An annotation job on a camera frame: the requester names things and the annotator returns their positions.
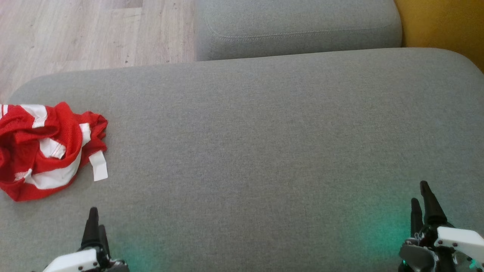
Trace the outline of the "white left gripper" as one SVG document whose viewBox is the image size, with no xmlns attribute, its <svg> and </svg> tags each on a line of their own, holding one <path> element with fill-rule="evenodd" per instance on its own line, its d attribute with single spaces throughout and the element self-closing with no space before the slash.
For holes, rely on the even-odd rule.
<svg viewBox="0 0 484 272">
<path fill-rule="evenodd" d="M 81 250 L 52 260 L 44 272 L 129 272 L 124 260 L 112 259 L 107 232 L 99 226 L 98 208 L 91 207 L 81 239 Z"/>
</svg>

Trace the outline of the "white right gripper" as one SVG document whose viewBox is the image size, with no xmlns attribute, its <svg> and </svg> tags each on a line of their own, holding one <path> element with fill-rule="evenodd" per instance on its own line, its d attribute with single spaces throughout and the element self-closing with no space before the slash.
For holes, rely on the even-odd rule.
<svg viewBox="0 0 484 272">
<path fill-rule="evenodd" d="M 402 244 L 400 272 L 456 272 L 468 264 L 483 271 L 483 237 L 473 230 L 449 227 L 449 221 L 427 181 L 420 182 L 425 214 L 417 198 L 411 199 L 410 238 Z"/>
</svg>

